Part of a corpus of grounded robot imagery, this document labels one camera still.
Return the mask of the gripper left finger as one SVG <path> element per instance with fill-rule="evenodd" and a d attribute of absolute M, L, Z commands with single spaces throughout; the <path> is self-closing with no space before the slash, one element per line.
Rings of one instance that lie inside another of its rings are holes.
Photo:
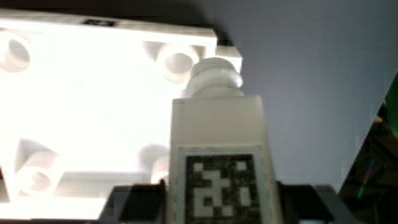
<path fill-rule="evenodd" d="M 115 186 L 101 211 L 101 224 L 165 224 L 165 185 Z"/>

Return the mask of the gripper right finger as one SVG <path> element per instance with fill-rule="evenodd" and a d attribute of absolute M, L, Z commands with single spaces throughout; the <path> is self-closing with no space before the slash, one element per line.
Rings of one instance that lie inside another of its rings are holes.
<path fill-rule="evenodd" d="M 359 224 L 328 185 L 279 184 L 282 224 Z"/>

